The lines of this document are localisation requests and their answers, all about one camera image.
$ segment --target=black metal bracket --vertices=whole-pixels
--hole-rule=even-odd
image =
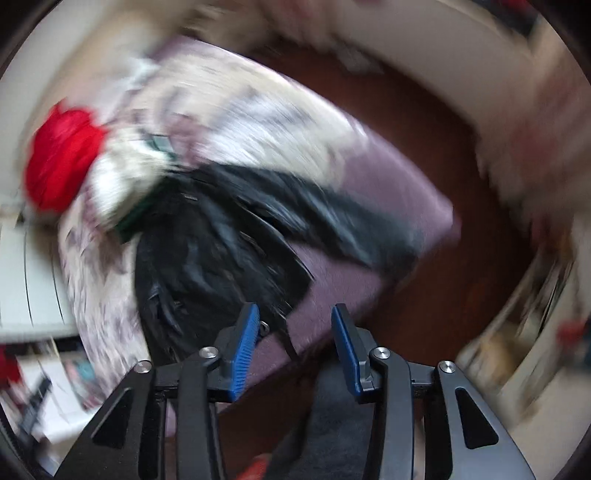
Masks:
[[[359,403],[375,403],[364,480],[413,478],[413,399],[425,406],[426,480],[534,480],[501,422],[453,362],[407,362],[356,327],[343,304],[334,307],[332,325],[349,391]]]

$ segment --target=red cloth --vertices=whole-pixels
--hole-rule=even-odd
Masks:
[[[0,387],[5,388],[11,383],[21,381],[21,370],[18,367],[17,360],[12,356],[7,356],[5,347],[0,346]]]
[[[40,210],[64,212],[98,156],[106,130],[92,124],[90,112],[61,111],[58,103],[33,139],[25,187]]]

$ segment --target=wooden floor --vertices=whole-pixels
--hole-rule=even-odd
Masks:
[[[291,45],[261,63],[298,80],[392,142],[454,204],[462,238],[426,258],[404,288],[366,319],[377,341],[409,361],[453,359],[505,303],[531,253],[476,169],[473,131],[443,102],[391,69],[355,76],[332,56]],[[295,376],[255,387],[223,413],[230,477],[270,452],[309,406],[312,382]]]

